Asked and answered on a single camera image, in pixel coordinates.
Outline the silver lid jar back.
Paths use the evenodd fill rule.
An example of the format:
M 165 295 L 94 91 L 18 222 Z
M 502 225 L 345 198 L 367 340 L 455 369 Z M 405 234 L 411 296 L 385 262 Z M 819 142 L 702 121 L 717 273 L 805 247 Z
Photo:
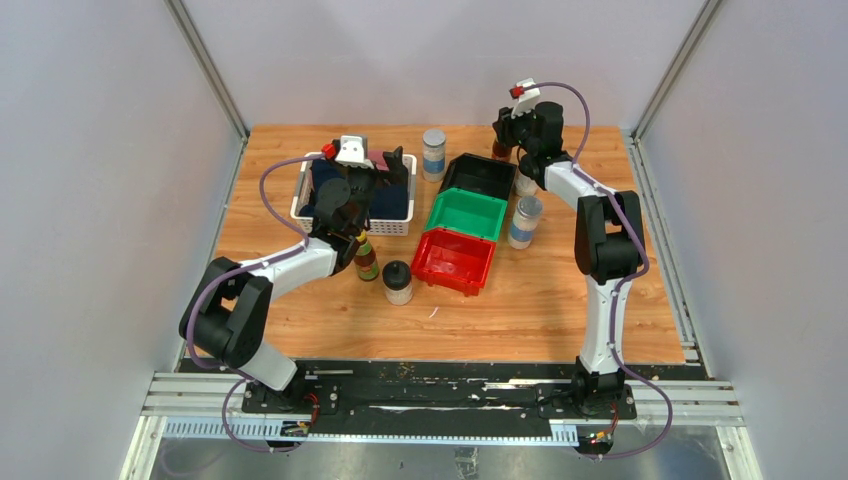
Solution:
M 439 182 L 446 170 L 446 134 L 441 129 L 428 129 L 422 135 L 423 177 L 428 182 Z

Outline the silver lid jar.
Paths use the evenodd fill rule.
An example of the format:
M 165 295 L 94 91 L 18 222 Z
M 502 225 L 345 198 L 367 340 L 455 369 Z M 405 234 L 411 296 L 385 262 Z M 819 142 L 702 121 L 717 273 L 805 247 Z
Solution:
M 542 212 L 543 203 L 538 197 L 523 196 L 518 200 L 508 234 L 508 243 L 512 248 L 522 250 L 529 247 Z
M 446 170 L 446 134 L 441 129 L 428 129 L 422 135 L 423 177 L 428 182 L 439 182 Z

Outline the yellow cap sauce bottle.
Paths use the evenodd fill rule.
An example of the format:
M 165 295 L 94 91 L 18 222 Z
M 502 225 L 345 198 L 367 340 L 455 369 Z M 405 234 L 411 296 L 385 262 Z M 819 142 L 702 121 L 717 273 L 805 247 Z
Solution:
M 512 151 L 512 147 L 495 139 L 492 144 L 491 158 L 496 161 L 509 163 L 512 158 Z
M 355 253 L 354 264 L 358 278 L 362 281 L 376 280 L 380 274 L 375 249 L 365 231 L 361 232 L 356 240 L 358 249 Z

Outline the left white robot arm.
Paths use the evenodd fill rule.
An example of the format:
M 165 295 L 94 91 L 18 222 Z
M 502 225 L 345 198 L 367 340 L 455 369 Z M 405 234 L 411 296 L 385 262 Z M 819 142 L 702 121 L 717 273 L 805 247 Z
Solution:
M 213 260 L 193 294 L 179 334 L 190 357 L 203 369 L 224 366 L 268 388 L 268 400 L 283 413 L 298 411 L 306 386 L 295 379 L 297 365 L 265 339 L 271 304 L 314 280 L 345 270 L 365 243 L 376 190 L 406 186 L 410 177 L 402 147 L 373 162 L 353 137 L 343 136 L 306 161 L 325 161 L 338 177 L 321 185 L 309 232 L 299 243 L 245 262 Z

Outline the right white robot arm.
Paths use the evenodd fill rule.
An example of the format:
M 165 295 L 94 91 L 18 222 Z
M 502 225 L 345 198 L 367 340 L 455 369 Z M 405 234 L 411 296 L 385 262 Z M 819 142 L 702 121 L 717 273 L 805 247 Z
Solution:
M 519 148 L 519 171 L 576 213 L 574 258 L 587 283 L 584 343 L 575 362 L 570 399 L 584 417 L 596 417 L 624 391 L 619 338 L 634 279 L 647 258 L 639 196 L 604 185 L 563 147 L 564 109 L 555 102 L 515 114 L 502 107 L 493 123 L 496 144 Z

